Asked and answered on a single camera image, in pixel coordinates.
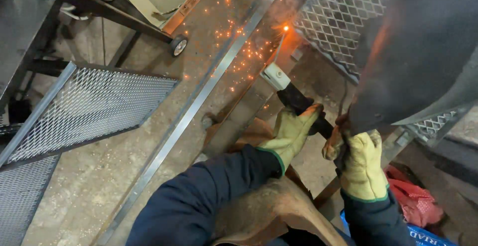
metal grate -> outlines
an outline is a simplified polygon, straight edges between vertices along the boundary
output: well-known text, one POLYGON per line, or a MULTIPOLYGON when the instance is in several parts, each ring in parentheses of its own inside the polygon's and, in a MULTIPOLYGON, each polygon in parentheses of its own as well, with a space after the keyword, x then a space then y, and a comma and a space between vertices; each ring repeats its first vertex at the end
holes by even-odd
POLYGON ((7 163, 62 151, 137 127, 177 82, 176 79, 115 68, 104 69, 91 64, 76 67, 70 63, 50 89, 54 92, 49 91, 42 99, 45 106, 41 108, 38 104, 17 133, 21 140, 12 145, 14 149, 7 163))
POLYGON ((418 132, 427 138, 432 138, 450 119, 455 116, 457 112, 451 111, 443 115, 438 115, 433 118, 414 123, 418 128, 418 132))
POLYGON ((0 169, 0 245, 21 244, 59 158, 42 157, 0 169))
POLYGON ((307 0, 298 12, 296 29, 334 60, 355 70, 353 51, 365 20, 382 15, 387 0, 307 0))

gloved hand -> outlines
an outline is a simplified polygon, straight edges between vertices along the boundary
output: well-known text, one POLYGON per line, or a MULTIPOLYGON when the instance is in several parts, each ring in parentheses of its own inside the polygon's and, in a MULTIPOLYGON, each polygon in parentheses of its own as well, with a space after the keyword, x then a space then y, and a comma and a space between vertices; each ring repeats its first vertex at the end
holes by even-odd
POLYGON ((273 153, 282 168, 282 175, 302 149, 312 124, 324 110, 321 104, 310 106, 297 116, 292 109, 283 108, 277 115, 273 132, 274 139, 261 143, 257 149, 273 153))
POLYGON ((349 130, 341 131, 336 126, 322 149, 322 155, 328 160, 336 159, 343 153, 344 143, 349 148, 342 156, 344 167, 340 176, 345 193, 365 202, 387 199, 388 181, 380 167, 382 139, 379 132, 372 130, 351 136, 349 130))

red plastic bag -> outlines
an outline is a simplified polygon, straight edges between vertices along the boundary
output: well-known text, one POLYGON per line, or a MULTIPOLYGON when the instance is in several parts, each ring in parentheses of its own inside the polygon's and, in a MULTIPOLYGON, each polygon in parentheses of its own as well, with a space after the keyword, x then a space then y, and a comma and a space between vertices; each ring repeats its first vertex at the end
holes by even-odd
POLYGON ((390 190, 402 207, 403 216, 407 222, 423 228, 442 218, 443 209, 435 204, 435 199, 429 191, 411 183, 393 166, 388 166, 385 174, 390 190))

workshop floor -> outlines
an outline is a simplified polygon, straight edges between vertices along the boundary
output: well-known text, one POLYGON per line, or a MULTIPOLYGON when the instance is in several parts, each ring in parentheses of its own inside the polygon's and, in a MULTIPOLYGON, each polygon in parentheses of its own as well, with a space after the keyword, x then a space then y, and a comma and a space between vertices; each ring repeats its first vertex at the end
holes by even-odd
MULTIPOLYGON (((274 49, 272 43, 277 43, 276 28, 298 7, 298 0, 281 1, 277 0, 274 8, 262 20, 258 27, 260 32, 251 36, 249 42, 252 44, 246 44, 244 52, 231 64, 238 66, 237 71, 229 68, 185 129, 136 205, 118 227, 110 245, 124 243, 132 222, 152 192, 166 180, 184 171, 200 153, 205 136, 201 125, 203 115, 227 112, 224 108, 235 102, 257 76, 274 49)), ((191 103, 189 98, 203 84, 202 79, 210 75, 208 71, 217 66, 227 52, 234 33, 240 30, 236 24, 244 24, 244 20, 251 16, 253 8, 250 6, 257 4, 258 0, 201 0, 175 32, 187 34, 190 39, 184 53, 176 59, 169 55, 166 44, 146 35, 140 37, 123 67, 182 77, 181 83, 139 129, 63 153, 23 245, 92 243, 100 228, 109 222, 109 217, 135 181, 147 157, 155 151, 181 110, 191 103)), ((72 43, 80 56, 89 63, 101 65, 109 62, 129 31, 99 17, 75 23, 71 29, 75 36, 72 43)), ((71 55, 69 43, 62 37, 58 37, 56 47, 66 60, 81 60, 71 55)), ((333 122, 343 95, 343 78, 318 59, 316 54, 307 53, 304 56, 311 57, 310 64, 297 66, 290 75, 291 79, 305 95, 325 103, 327 119, 333 122)), ((34 81, 31 95, 44 94, 51 82, 51 78, 40 75, 34 81)), ((351 95, 350 89, 346 103, 351 95)), ((258 116, 273 124, 279 109, 280 103, 273 97, 267 109, 258 116)), ((321 157, 324 143, 325 140, 319 135, 310 137, 293 162, 314 196, 335 176, 333 164, 321 157)))

dark blue jacket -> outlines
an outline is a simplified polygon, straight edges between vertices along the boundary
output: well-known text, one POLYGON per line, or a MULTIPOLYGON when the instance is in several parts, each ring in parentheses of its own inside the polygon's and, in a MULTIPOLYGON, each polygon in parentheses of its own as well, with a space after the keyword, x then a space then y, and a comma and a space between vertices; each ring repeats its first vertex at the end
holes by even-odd
MULTIPOLYGON (((211 243, 216 212, 221 206, 280 175, 277 158, 251 145, 238 153, 196 163, 152 194, 136 218, 126 245, 207 245, 211 243)), ((357 245, 415 244, 391 192, 388 200, 374 203, 352 200, 344 193, 342 197, 350 233, 357 245)), ((289 245, 299 241, 291 237, 304 237, 301 231, 289 233, 283 236, 289 245)), ((311 236, 317 241, 308 242, 323 244, 318 237, 311 236)))

